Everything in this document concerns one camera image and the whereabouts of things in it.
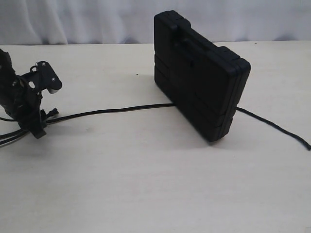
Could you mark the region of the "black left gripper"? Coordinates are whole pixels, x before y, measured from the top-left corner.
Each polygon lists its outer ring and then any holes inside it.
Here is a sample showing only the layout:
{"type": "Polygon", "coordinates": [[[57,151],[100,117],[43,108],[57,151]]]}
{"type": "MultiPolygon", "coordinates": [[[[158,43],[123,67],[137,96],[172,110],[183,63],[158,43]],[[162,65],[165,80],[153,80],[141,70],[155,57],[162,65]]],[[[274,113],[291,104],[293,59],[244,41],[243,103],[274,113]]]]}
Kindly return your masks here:
{"type": "Polygon", "coordinates": [[[40,110],[41,92],[34,92],[22,76],[4,76],[4,109],[15,121],[30,121],[29,132],[40,139],[46,135],[47,114],[40,110]]]}

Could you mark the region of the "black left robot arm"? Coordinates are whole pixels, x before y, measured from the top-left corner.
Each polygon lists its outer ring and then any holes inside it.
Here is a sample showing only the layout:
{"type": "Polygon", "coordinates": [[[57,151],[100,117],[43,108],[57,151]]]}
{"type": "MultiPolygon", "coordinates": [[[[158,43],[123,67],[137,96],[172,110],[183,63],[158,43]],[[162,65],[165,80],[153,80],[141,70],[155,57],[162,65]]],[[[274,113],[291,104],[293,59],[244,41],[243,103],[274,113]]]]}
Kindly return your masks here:
{"type": "Polygon", "coordinates": [[[46,114],[40,110],[42,95],[34,91],[12,67],[10,54],[0,51],[0,105],[20,128],[40,139],[46,135],[46,114]]]}

